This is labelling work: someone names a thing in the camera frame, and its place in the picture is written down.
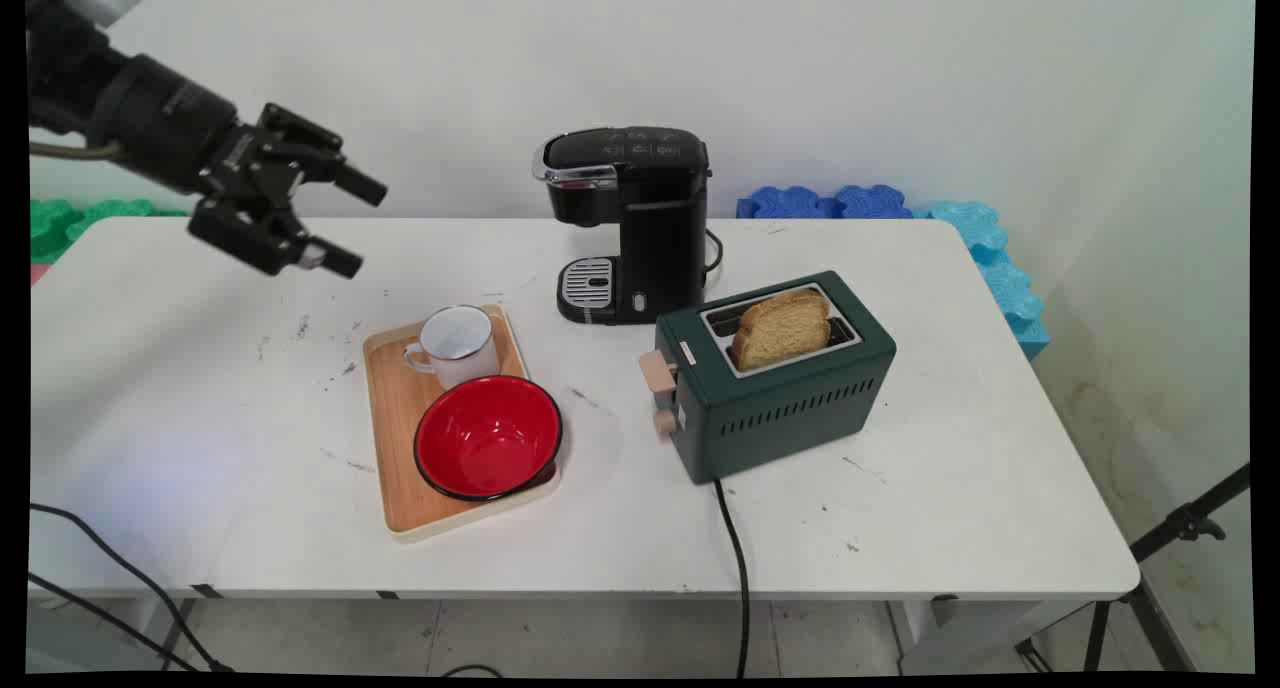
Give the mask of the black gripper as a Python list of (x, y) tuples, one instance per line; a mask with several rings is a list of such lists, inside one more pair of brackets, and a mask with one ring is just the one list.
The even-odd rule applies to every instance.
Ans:
[(324, 269), (356, 278), (364, 258), (316, 237), (294, 214), (301, 183), (329, 183), (378, 206), (388, 187), (356, 168), (325, 127), (265, 104), (253, 123), (229, 100), (146, 55), (111, 55), (95, 100), (95, 142), (118, 145), (120, 168), (196, 194), (188, 231), (266, 275)]

